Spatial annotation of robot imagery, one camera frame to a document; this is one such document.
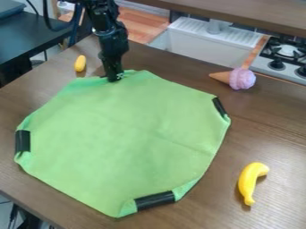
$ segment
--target gas stove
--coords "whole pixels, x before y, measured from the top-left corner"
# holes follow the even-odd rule
[[[306,85],[306,44],[271,37],[250,66],[254,72]]]

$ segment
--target black corner tape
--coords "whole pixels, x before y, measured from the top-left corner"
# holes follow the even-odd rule
[[[223,105],[221,104],[220,99],[218,97],[213,98],[213,102],[214,102],[216,110],[221,114],[222,117],[224,117],[227,114],[227,112],[225,108],[223,107]]]
[[[15,133],[15,154],[24,151],[30,152],[30,132],[18,130]]]
[[[153,194],[146,197],[135,199],[137,209],[143,210],[164,204],[174,203],[175,197],[172,191],[165,191],[159,194]]]

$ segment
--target kitchen counter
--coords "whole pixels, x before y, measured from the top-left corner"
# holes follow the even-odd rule
[[[304,0],[130,0],[169,10],[306,37]]]
[[[306,224],[306,89],[258,77],[233,91],[209,78],[229,69],[131,43],[126,69],[148,70],[169,81],[219,96],[232,125],[206,174],[177,203],[113,219],[24,173],[13,162],[14,131],[76,76],[102,75],[98,40],[90,36],[0,90],[0,192],[30,213],[66,229],[301,229]],[[73,62],[87,56],[86,73]],[[254,207],[242,204],[236,183],[250,162],[270,167],[256,187]]]

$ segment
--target yellow toy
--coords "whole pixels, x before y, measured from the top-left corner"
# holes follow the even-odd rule
[[[74,70],[76,72],[83,72],[85,66],[86,66],[86,57],[85,55],[80,55],[74,63]]]
[[[260,176],[267,175],[268,171],[269,168],[260,162],[250,163],[242,170],[239,176],[238,188],[244,197],[246,205],[252,206],[255,203],[252,194],[255,189],[256,180]]]

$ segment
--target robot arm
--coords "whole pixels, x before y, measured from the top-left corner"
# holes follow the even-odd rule
[[[119,81],[123,77],[122,56],[129,50],[127,29],[122,22],[117,20],[119,16],[118,5],[114,0],[66,0],[67,2],[82,4],[85,7],[93,32],[98,36],[101,59],[106,77],[110,82]],[[47,0],[44,0],[44,9],[47,8]],[[50,25],[45,15],[47,26]]]

